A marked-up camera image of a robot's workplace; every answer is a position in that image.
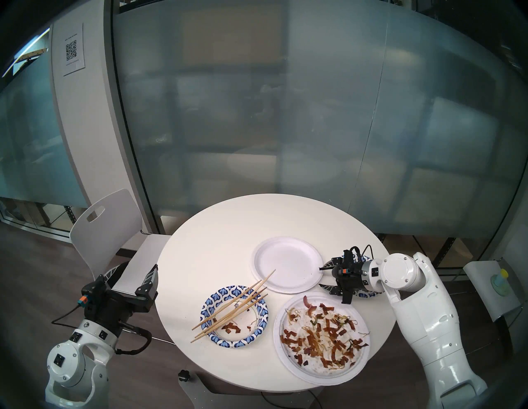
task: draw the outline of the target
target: frosted glass wall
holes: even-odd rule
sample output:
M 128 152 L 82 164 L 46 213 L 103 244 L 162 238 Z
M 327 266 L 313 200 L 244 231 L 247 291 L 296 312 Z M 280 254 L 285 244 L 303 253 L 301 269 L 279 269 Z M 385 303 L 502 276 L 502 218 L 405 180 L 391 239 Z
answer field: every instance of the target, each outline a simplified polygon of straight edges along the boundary
M 380 233 L 491 237 L 528 155 L 526 86 L 482 46 L 378 0 L 164 0 L 117 14 L 154 212 L 288 193 Z
M 0 93 L 0 196 L 87 207 L 53 108 L 49 54 L 24 68 Z

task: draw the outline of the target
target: chopsticks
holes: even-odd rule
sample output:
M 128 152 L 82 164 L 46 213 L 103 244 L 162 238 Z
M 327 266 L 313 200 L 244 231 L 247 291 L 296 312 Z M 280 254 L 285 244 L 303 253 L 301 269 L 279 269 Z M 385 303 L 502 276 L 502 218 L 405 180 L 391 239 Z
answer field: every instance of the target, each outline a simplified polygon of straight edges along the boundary
M 214 317 L 216 317 L 216 314 L 218 314 L 219 312 L 223 311 L 225 308 L 227 308 L 228 306 L 230 306 L 231 304 L 233 304 L 236 300 L 238 300 L 239 298 L 241 298 L 243 295 L 247 294 L 247 292 L 249 290 L 251 290 L 254 286 L 256 286 L 260 281 L 257 281 L 255 284 L 253 284 L 251 287 L 247 287 L 244 291 L 242 291 L 236 298 L 233 298 L 232 300 L 229 300 L 229 302 L 226 302 L 224 306 L 221 306 L 218 311 L 216 311 L 213 315 L 211 315 L 209 318 L 207 318 L 207 321 L 209 320 L 212 320 Z M 203 321 L 199 322 L 198 324 L 196 324 L 192 331 L 195 330 L 196 328 L 198 328 L 201 324 L 203 323 Z
M 208 335 L 210 334 L 211 332 L 214 332 L 216 331 L 221 325 L 223 324 L 226 324 L 227 322 L 231 321 L 234 317 L 236 317 L 237 315 L 243 313 L 245 310 L 247 310 L 248 308 L 246 307 L 246 304 L 249 303 L 250 301 L 260 301 L 261 299 L 263 299 L 264 297 L 261 297 L 257 300 L 257 297 L 264 291 L 266 290 L 267 287 L 264 287 L 262 290 L 260 290 L 259 292 L 254 292 L 252 293 L 249 297 L 247 297 L 244 302 L 242 304 L 240 304 L 236 309 L 234 309 L 233 311 L 231 311 L 230 313 L 228 313 L 227 315 L 225 315 L 222 319 L 218 320 L 218 322 L 216 322 L 214 325 L 210 326 L 210 327 L 206 327 L 204 328 L 204 330 L 199 333 L 198 335 L 196 335 L 194 337 L 194 339 L 191 341 L 191 343 L 195 342 L 195 341 L 198 341 L 200 338 L 202 338 L 203 336 L 205 335 Z
M 228 313 L 227 315 L 225 315 L 223 318 L 221 318 L 218 322 L 216 323 L 213 323 L 210 327 L 206 327 L 204 328 L 198 335 L 195 336 L 195 339 L 193 339 L 191 342 L 195 342 L 196 340 L 202 338 L 203 336 L 215 331 L 216 329 L 218 329 L 220 327 L 221 324 L 224 324 L 228 321 L 230 321 L 232 318 L 236 317 L 238 314 L 242 313 L 244 310 L 246 310 L 247 308 L 242 308 L 243 306 L 245 306 L 247 303 L 251 302 L 252 304 L 254 304 L 253 301 L 256 301 L 257 300 L 257 297 L 264 291 L 267 289 L 267 287 L 264 287 L 262 290 L 258 291 L 260 289 L 260 287 L 262 287 L 262 285 L 268 281 L 268 279 L 271 277 L 271 275 L 275 272 L 276 270 L 273 270 L 264 280 L 260 280 L 260 281 L 257 281 L 255 284 L 253 284 L 251 287 L 248 287 L 246 288 L 242 293 L 240 293 L 237 297 L 233 298 L 232 300 L 229 300 L 229 302 L 227 302 L 225 305 L 223 305 L 218 311 L 216 311 L 213 315 L 211 315 L 210 317 L 207 317 L 205 319 L 205 321 L 210 321 L 212 320 L 219 312 L 223 311 L 226 307 L 228 307 L 229 305 L 231 305 L 232 303 L 234 303 L 235 301 L 239 300 L 242 296 L 244 296 L 245 294 L 247 294 L 251 289 L 253 289 L 253 293 L 247 297 L 242 304 L 240 304 L 236 309 L 234 309 L 233 311 L 231 311 L 230 313 Z M 204 321 L 201 321 L 200 323 L 198 323 L 195 327 L 193 327 L 192 329 L 196 329 L 198 328 L 202 323 L 204 323 Z

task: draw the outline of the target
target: chair backrest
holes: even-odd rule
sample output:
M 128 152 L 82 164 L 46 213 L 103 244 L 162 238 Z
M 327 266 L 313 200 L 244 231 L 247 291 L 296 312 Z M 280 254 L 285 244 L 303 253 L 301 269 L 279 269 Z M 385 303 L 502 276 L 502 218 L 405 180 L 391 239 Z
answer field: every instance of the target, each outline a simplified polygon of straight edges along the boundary
M 98 215 L 92 218 L 90 215 L 94 211 Z M 70 240 L 95 279 L 106 272 L 116 252 L 142 226 L 141 213 L 134 199 L 128 190 L 121 189 L 86 209 L 73 225 Z

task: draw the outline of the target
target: chair seat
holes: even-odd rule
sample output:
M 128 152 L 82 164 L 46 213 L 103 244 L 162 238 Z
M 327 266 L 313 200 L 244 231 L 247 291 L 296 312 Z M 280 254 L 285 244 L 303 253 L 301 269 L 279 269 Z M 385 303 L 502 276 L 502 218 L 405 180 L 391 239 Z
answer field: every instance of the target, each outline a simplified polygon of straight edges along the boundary
M 511 288 L 510 293 L 505 297 L 500 296 L 493 289 L 491 277 L 501 272 L 501 267 L 496 261 L 471 261 L 464 266 L 464 271 L 486 306 L 492 321 L 521 305 Z
M 136 289 L 143 283 L 145 276 L 158 262 L 159 255 L 170 238 L 171 236 L 165 234 L 150 234 L 147 236 L 134 257 L 130 261 L 123 263 L 127 265 L 112 289 L 124 294 L 134 295 Z

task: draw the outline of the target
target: table top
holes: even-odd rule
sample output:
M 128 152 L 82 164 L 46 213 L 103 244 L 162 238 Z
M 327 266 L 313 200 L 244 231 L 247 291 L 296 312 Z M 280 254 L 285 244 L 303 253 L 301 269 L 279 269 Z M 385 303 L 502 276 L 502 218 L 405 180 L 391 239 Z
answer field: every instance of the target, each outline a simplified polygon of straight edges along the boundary
M 326 203 L 283 194 L 237 197 L 194 215 L 168 240 L 158 260 L 156 309 L 172 341 L 205 371 L 249 389 L 294 392 L 314 385 L 284 367 L 272 337 L 277 312 L 292 294 L 266 290 L 269 325 L 248 346 L 223 348 L 208 337 L 191 343 L 198 333 L 198 329 L 191 328 L 200 321 L 205 300 L 221 287 L 252 285 L 252 252 L 262 241 L 276 236 L 297 237 L 310 243 L 324 261 L 353 245 L 363 250 L 370 244 L 375 258 L 388 255 L 367 227 Z M 335 280 L 325 271 L 320 283 L 335 285 Z M 317 285 L 311 291 L 324 290 Z M 387 340 L 395 323 L 394 313 L 385 295 L 354 297 L 352 305 L 369 328 L 372 357 Z

